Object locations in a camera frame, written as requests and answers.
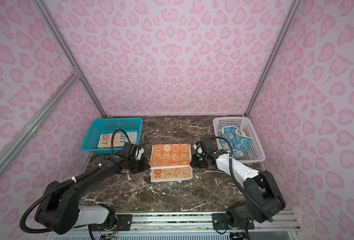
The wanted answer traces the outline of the cream rabbit print towel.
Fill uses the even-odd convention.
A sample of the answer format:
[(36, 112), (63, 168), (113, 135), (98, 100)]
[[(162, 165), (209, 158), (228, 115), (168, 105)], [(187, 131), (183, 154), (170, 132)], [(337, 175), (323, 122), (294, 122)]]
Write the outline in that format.
[[(138, 132), (128, 132), (127, 133), (130, 142), (132, 144), (135, 144), (137, 142), (138, 138)], [(128, 142), (128, 139), (126, 138), (126, 135), (119, 131), (115, 134), (115, 137), (112, 139), (113, 133), (110, 134), (102, 134), (100, 136), (99, 142), (98, 142), (98, 149), (107, 149), (112, 147), (112, 142), (113, 142), (113, 147), (114, 148), (122, 148), (126, 142)]]

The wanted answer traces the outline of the orange patterned towel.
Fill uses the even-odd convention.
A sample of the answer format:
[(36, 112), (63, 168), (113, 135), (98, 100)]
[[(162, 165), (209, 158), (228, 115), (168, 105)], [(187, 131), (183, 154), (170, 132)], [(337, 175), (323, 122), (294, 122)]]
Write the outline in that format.
[(189, 144), (153, 145), (150, 159), (151, 182), (185, 181), (193, 178)]

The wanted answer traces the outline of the white plastic basket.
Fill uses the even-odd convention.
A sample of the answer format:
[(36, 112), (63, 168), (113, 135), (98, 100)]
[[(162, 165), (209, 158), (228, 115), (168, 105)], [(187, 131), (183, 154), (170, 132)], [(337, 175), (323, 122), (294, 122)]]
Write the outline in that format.
[[(213, 120), (214, 130), (216, 136), (223, 137), (222, 128), (227, 126), (235, 126), (237, 128), (242, 128), (245, 134), (252, 138), (251, 148), (247, 151), (246, 157), (242, 157), (240, 161), (243, 164), (251, 164), (263, 162), (266, 159), (265, 152), (260, 143), (258, 135), (250, 119), (246, 117), (220, 117)], [(222, 149), (220, 144), (221, 139), (217, 139), (218, 148)]]

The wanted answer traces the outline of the teal plastic basket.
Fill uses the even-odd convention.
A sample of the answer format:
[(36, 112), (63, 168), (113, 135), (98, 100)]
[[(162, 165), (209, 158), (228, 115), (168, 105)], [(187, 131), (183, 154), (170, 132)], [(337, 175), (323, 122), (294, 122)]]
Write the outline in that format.
[(141, 138), (143, 120), (141, 118), (116, 118), (95, 120), (82, 144), (84, 152), (91, 152), (96, 155), (111, 153), (111, 144), (106, 148), (99, 148), (102, 135), (113, 134), (116, 129), (124, 130), (130, 137), (132, 144), (138, 145)]

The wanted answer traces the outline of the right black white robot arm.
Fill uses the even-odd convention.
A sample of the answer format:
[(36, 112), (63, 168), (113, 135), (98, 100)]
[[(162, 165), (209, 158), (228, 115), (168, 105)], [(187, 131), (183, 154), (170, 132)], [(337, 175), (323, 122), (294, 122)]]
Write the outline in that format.
[(273, 216), (286, 208), (286, 202), (273, 175), (269, 171), (254, 170), (233, 159), (224, 150), (204, 152), (197, 149), (192, 156), (192, 167), (217, 169), (229, 176), (245, 201), (238, 202), (226, 209), (225, 220), (220, 229), (227, 224), (229, 228), (246, 228), (252, 221), (272, 222)]

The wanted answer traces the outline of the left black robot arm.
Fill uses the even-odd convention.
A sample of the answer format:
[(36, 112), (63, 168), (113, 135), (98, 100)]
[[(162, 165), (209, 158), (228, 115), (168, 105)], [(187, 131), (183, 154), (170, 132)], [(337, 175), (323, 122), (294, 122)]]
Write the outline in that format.
[(137, 174), (148, 170), (145, 157), (125, 159), (119, 154), (101, 160), (94, 168), (62, 183), (50, 183), (44, 195), (38, 200), (35, 221), (49, 232), (59, 235), (74, 227), (100, 225), (111, 230), (117, 225), (116, 211), (101, 204), (93, 208), (79, 205), (80, 199), (97, 185), (119, 174)]

